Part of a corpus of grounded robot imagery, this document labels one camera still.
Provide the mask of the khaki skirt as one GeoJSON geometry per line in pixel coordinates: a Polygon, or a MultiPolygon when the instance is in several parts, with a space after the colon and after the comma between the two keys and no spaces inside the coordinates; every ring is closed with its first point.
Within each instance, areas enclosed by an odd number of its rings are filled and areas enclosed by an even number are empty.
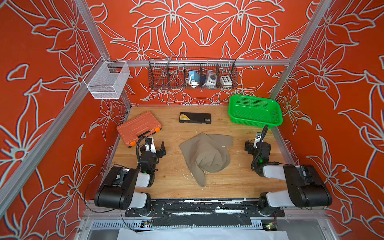
{"type": "Polygon", "coordinates": [[[187,167],[200,187],[206,186],[206,172],[220,172],[231,163],[227,148],[233,144],[231,136],[205,133],[180,144],[187,167]]]}

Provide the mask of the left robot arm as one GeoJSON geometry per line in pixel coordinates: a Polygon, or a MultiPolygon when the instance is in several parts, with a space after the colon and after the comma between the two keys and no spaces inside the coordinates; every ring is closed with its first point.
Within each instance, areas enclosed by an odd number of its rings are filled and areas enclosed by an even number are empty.
{"type": "Polygon", "coordinates": [[[157,164],[167,154],[165,144],[157,150],[152,137],[141,137],[142,146],[136,146],[138,165],[136,168],[113,166],[101,183],[95,205],[114,210],[134,210],[139,215],[147,215],[152,210],[151,196],[140,193],[136,188],[150,188],[156,177],[157,164]]]}

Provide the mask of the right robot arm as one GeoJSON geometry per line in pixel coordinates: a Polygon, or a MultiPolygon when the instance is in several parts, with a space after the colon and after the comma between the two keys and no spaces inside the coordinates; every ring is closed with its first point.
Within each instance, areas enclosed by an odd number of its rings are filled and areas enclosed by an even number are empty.
{"type": "Polygon", "coordinates": [[[262,178],[284,181],[286,190],[261,193],[257,211],[268,217],[278,208],[328,207],[330,191],[312,165],[289,165],[270,161],[272,146],[262,141],[246,141],[245,151],[252,155],[251,170],[262,178]]]}

